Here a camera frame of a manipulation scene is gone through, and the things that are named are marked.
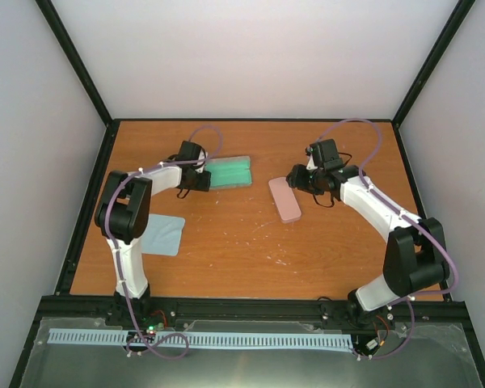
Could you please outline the pink glasses case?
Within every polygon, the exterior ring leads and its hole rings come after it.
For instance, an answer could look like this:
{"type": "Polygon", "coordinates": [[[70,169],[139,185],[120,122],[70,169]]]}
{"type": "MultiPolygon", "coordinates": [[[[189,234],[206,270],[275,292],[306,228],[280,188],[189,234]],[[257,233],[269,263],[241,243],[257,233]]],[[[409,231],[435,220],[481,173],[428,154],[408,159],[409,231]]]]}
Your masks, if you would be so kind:
{"type": "Polygon", "coordinates": [[[298,221],[302,211],[285,177],[269,180],[268,186],[281,221],[283,223],[298,221]]]}

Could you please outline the grey glasses case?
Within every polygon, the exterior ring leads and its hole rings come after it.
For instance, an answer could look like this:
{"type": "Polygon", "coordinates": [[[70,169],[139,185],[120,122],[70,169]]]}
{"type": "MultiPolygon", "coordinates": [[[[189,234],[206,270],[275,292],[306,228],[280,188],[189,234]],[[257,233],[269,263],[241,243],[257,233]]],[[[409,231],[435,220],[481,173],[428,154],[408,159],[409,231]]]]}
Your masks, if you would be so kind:
{"type": "Polygon", "coordinates": [[[252,185],[249,156],[215,158],[205,166],[210,176],[210,189],[244,188],[252,185]]]}

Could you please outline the blue cleaning cloth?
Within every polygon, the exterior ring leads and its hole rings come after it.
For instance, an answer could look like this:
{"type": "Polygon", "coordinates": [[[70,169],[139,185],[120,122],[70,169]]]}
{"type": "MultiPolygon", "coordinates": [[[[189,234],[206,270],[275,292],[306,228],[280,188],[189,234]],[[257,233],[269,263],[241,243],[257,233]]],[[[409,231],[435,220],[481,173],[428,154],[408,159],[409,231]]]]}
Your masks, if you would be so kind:
{"type": "Polygon", "coordinates": [[[177,256],[185,219],[150,214],[147,227],[141,236],[141,252],[148,255],[177,256]]]}

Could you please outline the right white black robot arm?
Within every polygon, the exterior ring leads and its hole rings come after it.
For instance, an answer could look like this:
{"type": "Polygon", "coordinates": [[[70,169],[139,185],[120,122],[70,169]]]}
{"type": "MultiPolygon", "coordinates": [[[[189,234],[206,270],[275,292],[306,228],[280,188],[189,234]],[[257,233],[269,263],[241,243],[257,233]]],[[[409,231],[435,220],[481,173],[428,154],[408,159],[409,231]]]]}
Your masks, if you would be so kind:
{"type": "Polygon", "coordinates": [[[442,224],[407,211],[386,196],[363,169],[344,162],[334,140],[306,147],[308,162],[286,177],[291,188],[313,198],[329,194],[358,212],[386,243],[382,274],[348,294],[347,316],[360,326],[393,302],[449,279],[451,266],[442,224]]]}

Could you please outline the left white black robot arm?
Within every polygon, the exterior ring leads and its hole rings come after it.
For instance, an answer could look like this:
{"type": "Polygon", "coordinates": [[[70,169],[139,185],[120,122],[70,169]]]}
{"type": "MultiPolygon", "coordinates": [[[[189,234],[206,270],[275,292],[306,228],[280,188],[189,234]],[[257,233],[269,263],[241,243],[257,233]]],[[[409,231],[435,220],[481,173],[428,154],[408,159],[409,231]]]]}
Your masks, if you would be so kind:
{"type": "Polygon", "coordinates": [[[205,169],[209,154],[201,145],[183,141],[179,152],[149,169],[108,174],[95,211],[95,224],[111,249],[116,272],[114,299],[134,325],[150,320],[150,285],[144,272],[141,237],[150,219],[153,196],[178,189],[177,197],[191,191],[207,192],[211,173],[205,169]]]}

